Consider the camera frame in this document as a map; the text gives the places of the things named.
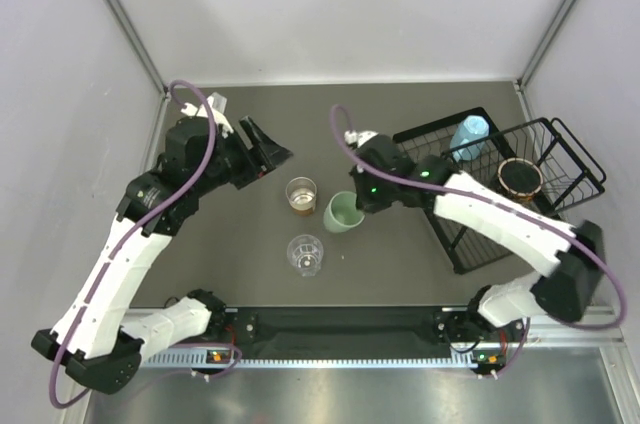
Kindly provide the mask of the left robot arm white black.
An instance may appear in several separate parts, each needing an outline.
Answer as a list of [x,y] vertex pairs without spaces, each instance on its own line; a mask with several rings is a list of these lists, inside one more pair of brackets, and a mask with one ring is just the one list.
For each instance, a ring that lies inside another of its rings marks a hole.
[[165,135],[155,166],[132,180],[97,263],[71,308],[31,346],[88,390],[112,395],[141,363],[185,339],[225,332],[224,303],[196,290],[137,322],[123,321],[151,265],[213,190],[242,189],[274,171],[292,152],[250,118],[243,136],[223,116],[185,117]]

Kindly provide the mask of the mint green cup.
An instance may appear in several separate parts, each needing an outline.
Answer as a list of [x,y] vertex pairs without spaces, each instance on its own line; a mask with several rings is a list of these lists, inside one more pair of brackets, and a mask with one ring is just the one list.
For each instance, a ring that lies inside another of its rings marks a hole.
[[357,195],[351,191],[336,193],[325,208],[323,224],[330,233],[344,233],[359,226],[365,214],[356,206]]

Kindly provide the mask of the light blue ceramic mug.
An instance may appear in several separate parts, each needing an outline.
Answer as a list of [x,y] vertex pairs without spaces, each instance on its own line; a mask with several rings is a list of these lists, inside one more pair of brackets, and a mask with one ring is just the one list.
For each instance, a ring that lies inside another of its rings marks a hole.
[[476,159],[489,135],[489,123],[481,116],[467,116],[456,129],[451,142],[452,157],[455,162]]

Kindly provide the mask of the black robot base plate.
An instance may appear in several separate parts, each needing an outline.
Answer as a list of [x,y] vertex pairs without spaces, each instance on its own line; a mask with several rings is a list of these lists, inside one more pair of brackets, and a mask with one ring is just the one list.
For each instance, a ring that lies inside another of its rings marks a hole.
[[464,307],[239,307],[214,314],[203,334],[188,343],[233,343],[240,350],[264,353],[380,352],[474,344],[517,343],[523,326],[482,324]]

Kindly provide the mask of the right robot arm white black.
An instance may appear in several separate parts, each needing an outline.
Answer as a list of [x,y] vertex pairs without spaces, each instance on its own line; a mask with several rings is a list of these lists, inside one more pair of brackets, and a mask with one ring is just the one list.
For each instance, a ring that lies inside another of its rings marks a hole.
[[468,227],[523,259],[530,272],[483,287],[468,305],[466,326],[490,340],[514,321],[546,315],[576,329],[604,275],[602,230],[550,219],[485,187],[449,160],[414,161],[374,131],[348,131],[338,140],[352,159],[356,205],[366,214],[399,203],[430,209]]

